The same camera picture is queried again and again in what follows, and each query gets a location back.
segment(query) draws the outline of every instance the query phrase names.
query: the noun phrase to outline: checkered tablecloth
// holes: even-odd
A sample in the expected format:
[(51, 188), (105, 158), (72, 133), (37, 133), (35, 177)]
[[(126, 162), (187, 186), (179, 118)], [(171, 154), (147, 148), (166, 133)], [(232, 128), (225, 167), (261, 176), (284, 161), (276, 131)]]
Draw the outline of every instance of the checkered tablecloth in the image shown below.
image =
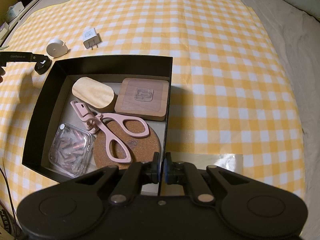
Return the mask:
[[(102, 39), (94, 50), (82, 44), (90, 27)], [(55, 37), (71, 49), (59, 59), (173, 57), (167, 150), (243, 154), (245, 176), (304, 196), (302, 130), (293, 93), (260, 20), (240, 0), (71, 0), (33, 13), (7, 50), (45, 54)], [(47, 76), (33, 67), (7, 64), (0, 85), (0, 149), (15, 207), (55, 183), (21, 165)], [(3, 181), (0, 199), (9, 206)]]

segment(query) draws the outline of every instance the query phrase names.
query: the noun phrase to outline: cardboard box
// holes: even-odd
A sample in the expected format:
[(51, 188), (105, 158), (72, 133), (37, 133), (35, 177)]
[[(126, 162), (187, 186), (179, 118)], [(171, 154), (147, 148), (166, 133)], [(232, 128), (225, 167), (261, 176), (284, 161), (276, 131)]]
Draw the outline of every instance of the cardboard box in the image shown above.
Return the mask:
[(9, 25), (5, 22), (0, 27), (0, 40), (7, 34), (8, 30), (9, 30)]
[[(84, 76), (108, 84), (116, 94), (125, 78), (148, 78), (169, 82), (167, 112), (164, 121), (146, 121), (160, 140), (162, 162), (167, 134), (171, 72), (172, 57), (107, 55), (56, 61), (44, 82), (33, 110), (23, 150), (22, 164), (58, 182), (70, 179), (67, 174), (51, 166), (48, 153), (61, 123), (66, 122), (82, 130), (85, 129), (70, 105), (71, 100), (77, 100), (72, 95), (72, 86)], [(158, 185), (145, 185), (143, 191), (147, 194), (156, 194)]]

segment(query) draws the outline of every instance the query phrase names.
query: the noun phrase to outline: screw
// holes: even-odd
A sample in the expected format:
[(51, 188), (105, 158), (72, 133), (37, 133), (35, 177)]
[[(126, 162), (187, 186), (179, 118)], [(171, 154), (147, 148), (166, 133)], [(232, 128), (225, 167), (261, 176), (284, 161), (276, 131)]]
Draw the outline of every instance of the screw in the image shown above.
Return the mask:
[(122, 202), (126, 201), (127, 198), (124, 195), (116, 194), (116, 195), (111, 196), (110, 200), (113, 203), (122, 203)]
[(166, 203), (167, 203), (167, 202), (164, 201), (164, 200), (159, 200), (159, 201), (158, 201), (158, 205), (159, 205), (159, 206), (164, 206)]
[(176, 164), (177, 164), (177, 165), (175, 165), (175, 168), (176, 168), (177, 170), (182, 170), (182, 165), (184, 164), (184, 162), (177, 162)]
[(214, 197), (210, 194), (201, 194), (198, 196), (198, 200), (201, 202), (211, 202), (212, 200), (214, 200)]

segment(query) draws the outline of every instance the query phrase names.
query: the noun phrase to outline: clear plastic container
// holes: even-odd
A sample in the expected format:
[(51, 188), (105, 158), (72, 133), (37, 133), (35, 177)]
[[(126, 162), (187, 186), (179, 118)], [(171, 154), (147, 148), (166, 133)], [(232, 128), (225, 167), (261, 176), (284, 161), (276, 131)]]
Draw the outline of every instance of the clear plastic container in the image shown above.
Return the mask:
[(49, 152), (49, 161), (67, 174), (85, 173), (92, 155), (94, 137), (87, 131), (63, 123), (59, 126)]

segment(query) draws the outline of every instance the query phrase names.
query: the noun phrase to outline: oval wooden block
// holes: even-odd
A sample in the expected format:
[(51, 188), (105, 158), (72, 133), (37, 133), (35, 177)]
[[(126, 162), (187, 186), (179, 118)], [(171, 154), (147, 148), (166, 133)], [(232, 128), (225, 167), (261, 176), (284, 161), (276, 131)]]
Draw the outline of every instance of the oval wooden block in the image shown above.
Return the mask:
[(91, 78), (79, 78), (72, 87), (72, 94), (98, 111), (114, 110), (116, 95), (113, 89)]

